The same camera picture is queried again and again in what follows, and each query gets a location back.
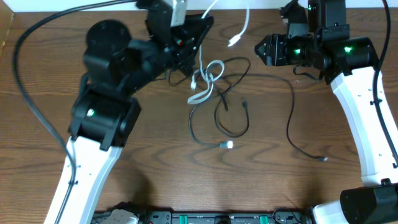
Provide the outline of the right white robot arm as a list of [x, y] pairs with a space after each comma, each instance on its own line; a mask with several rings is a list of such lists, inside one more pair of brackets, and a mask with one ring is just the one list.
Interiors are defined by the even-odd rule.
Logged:
[[363, 186], [316, 205], [302, 223], [389, 223], [397, 220], [397, 126], [383, 89], [381, 66], [367, 37], [352, 38], [344, 0], [291, 1], [279, 10], [286, 34], [265, 36], [254, 48], [267, 66], [314, 67], [349, 123]]

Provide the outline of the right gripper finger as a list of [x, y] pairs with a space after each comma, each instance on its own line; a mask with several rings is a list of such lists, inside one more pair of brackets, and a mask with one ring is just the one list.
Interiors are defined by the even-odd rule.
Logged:
[[270, 46], [271, 37], [267, 35], [254, 47], [254, 51], [255, 53], [267, 53]]
[[266, 53], [257, 52], [257, 56], [262, 60], [264, 65], [271, 65], [271, 57]]

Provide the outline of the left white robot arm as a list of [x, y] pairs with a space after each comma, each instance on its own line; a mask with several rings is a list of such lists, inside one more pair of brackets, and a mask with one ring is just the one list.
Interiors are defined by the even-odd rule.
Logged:
[[89, 223], [104, 183], [139, 117], [134, 94], [168, 70], [193, 73], [214, 18], [188, 15], [185, 1], [138, 1], [147, 10], [149, 38], [135, 39], [107, 19], [86, 35], [86, 73], [72, 108], [61, 178], [46, 223]]

